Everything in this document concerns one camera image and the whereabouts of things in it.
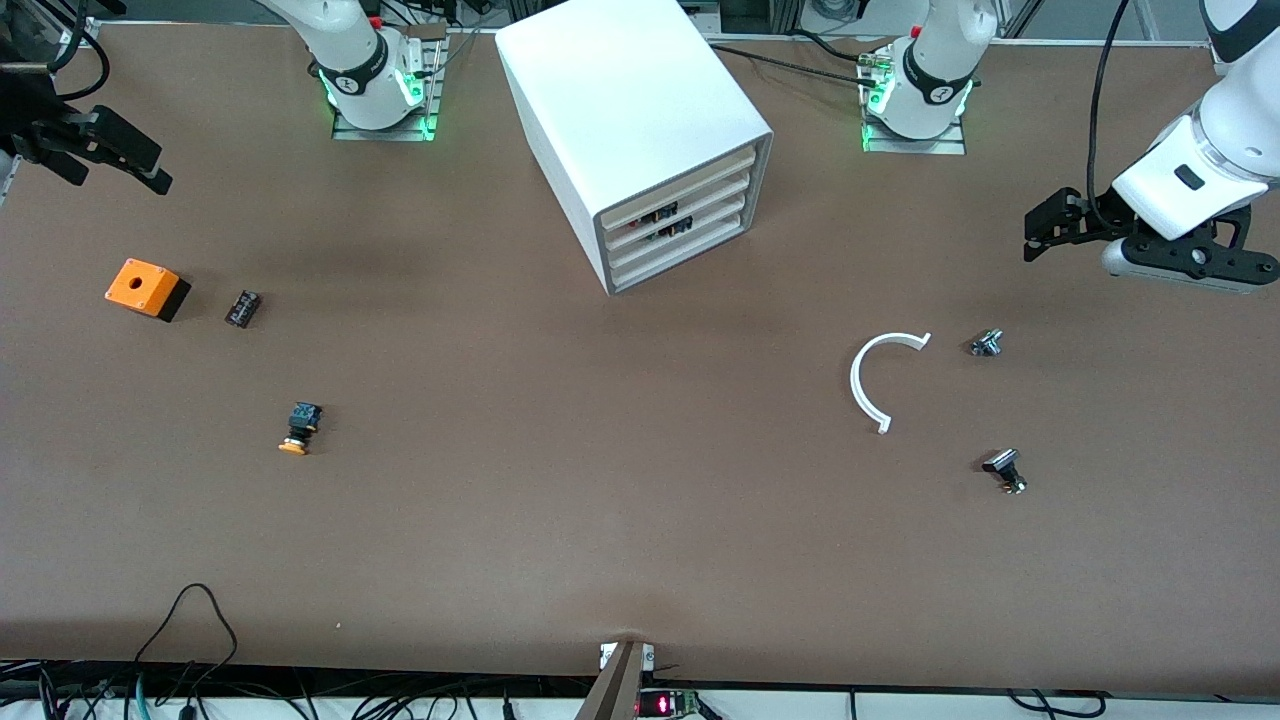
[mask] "metal screw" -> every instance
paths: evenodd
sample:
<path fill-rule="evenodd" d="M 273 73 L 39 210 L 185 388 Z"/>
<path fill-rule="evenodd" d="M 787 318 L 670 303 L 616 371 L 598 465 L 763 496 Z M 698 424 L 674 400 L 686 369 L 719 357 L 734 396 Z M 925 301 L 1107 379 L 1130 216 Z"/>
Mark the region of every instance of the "metal screw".
<path fill-rule="evenodd" d="M 978 340 L 973 341 L 969 346 L 969 351 L 978 357 L 988 356 L 995 357 L 1000 355 L 1000 338 L 1004 337 L 1005 331 L 1000 328 L 992 328 L 982 334 Z"/>

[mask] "orange push button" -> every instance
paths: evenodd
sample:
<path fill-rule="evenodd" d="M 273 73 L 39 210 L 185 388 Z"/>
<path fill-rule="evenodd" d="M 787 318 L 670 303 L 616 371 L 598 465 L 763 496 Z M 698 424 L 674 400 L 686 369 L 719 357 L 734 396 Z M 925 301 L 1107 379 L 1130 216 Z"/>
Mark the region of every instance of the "orange push button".
<path fill-rule="evenodd" d="M 106 288 L 106 299 L 134 313 L 173 320 L 191 283 L 160 265 L 129 258 Z"/>

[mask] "green led light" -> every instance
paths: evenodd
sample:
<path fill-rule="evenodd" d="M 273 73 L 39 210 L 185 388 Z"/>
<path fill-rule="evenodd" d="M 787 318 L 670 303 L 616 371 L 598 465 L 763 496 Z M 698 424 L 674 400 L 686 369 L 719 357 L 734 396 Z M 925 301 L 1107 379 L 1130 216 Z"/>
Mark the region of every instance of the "green led light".
<path fill-rule="evenodd" d="M 419 118 L 417 119 L 417 132 L 422 135 L 422 140 L 430 142 L 435 140 L 435 117 Z"/>
<path fill-rule="evenodd" d="M 401 86 L 401 92 L 404 94 L 404 102 L 410 105 L 417 105 L 422 100 L 422 82 L 412 76 L 407 76 L 401 70 L 396 70 L 396 83 Z"/>

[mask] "brown work surface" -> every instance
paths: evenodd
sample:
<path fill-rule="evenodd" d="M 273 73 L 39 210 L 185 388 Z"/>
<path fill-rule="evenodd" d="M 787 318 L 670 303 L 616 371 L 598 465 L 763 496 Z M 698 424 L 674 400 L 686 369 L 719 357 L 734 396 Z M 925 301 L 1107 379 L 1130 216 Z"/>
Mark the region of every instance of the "brown work surface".
<path fill-rule="evenodd" d="M 993 47 L 966 158 L 865 155 L 847 85 L 727 59 L 777 133 L 754 229 L 607 297 L 490 37 L 402 145 L 328 138 L 287 28 L 104 36 L 95 100 L 174 186 L 24 167 L 0 215 L 0 655 L 132 656 L 202 580 L 243 662 L 589 673 L 634 634 L 684 678 L 1280 692 L 1274 291 L 1021 261 L 1096 47 Z M 1100 184 L 1212 82 L 1116 50 Z M 102 300 L 128 256 L 191 281 L 177 322 Z M 878 436 L 849 363 L 895 331 L 933 340 L 868 356 Z M 154 657 L 224 642 L 192 598 Z"/>

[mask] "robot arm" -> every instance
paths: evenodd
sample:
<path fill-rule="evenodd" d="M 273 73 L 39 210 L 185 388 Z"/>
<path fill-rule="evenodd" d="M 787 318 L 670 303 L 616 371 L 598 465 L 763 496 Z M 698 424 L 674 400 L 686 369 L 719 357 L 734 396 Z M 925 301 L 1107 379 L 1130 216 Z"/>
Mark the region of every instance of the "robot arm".
<path fill-rule="evenodd" d="M 298 31 L 316 59 L 330 102 L 352 126 L 384 129 L 422 104 L 420 83 L 410 70 L 412 41 L 390 27 L 374 29 L 357 0 L 259 3 Z"/>
<path fill-rule="evenodd" d="M 1243 247 L 1249 202 L 1280 178 L 1280 0 L 1201 0 L 1201 13 L 1230 63 L 1226 77 L 1120 173 L 1098 208 L 1062 188 L 1028 213 L 1027 261 L 1105 240 L 1114 275 L 1239 293 L 1280 278 L 1275 258 Z M 1220 224 L 1234 228 L 1229 245 L 1215 242 Z"/>
<path fill-rule="evenodd" d="M 1275 92 L 1280 0 L 1201 0 L 1201 9 L 1219 56 L 1231 63 L 1226 77 L 1166 127 L 1114 183 L 1120 197 L 1166 240 L 1249 204 L 1280 178 L 1280 96 Z"/>

